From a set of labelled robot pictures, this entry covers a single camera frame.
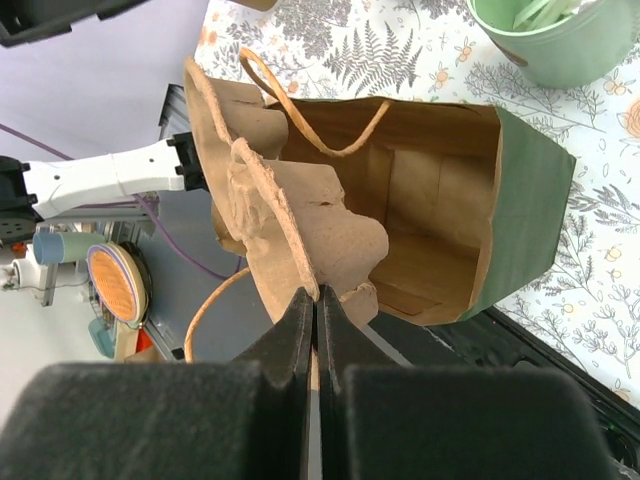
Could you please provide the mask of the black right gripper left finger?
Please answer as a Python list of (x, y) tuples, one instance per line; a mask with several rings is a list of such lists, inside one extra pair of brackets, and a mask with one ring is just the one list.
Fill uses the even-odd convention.
[(1, 433), (5, 479), (303, 479), (313, 300), (227, 363), (40, 371)]

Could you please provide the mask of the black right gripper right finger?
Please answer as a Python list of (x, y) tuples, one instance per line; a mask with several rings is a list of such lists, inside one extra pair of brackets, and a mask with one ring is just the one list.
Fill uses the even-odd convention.
[(404, 367), (316, 308), (327, 479), (617, 479), (586, 395), (540, 368)]

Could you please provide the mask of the brown cardboard cup carrier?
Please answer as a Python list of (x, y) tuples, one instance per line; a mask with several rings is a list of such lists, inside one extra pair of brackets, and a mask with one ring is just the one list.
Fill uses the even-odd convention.
[(378, 313), (369, 275), (388, 253), (384, 227), (345, 206), (332, 166), (281, 160), (287, 117), (257, 87), (213, 79), (193, 58), (184, 87), (218, 240), (246, 257), (271, 319), (281, 319), (297, 289), (318, 299), (328, 285), (349, 320), (366, 325)]

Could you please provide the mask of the green paper bag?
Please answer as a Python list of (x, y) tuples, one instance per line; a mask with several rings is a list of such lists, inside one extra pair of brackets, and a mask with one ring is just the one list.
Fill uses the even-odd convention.
[(482, 105), (292, 99), (252, 51), (240, 61), (287, 117), (281, 160), (332, 166), (345, 206), (384, 227), (378, 313), (462, 321), (551, 268), (576, 161), (526, 122)]

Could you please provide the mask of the brown paper coffee cup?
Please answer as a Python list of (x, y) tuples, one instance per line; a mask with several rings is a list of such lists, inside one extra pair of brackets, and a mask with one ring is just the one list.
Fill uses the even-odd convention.
[(250, 9), (266, 12), (272, 9), (278, 0), (234, 0), (234, 2)]

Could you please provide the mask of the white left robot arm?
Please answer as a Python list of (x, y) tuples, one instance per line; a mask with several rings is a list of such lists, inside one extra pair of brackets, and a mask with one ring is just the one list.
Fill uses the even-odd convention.
[(126, 152), (58, 162), (1, 158), (1, 235), (24, 235), (76, 207), (149, 191), (204, 189), (193, 136)]

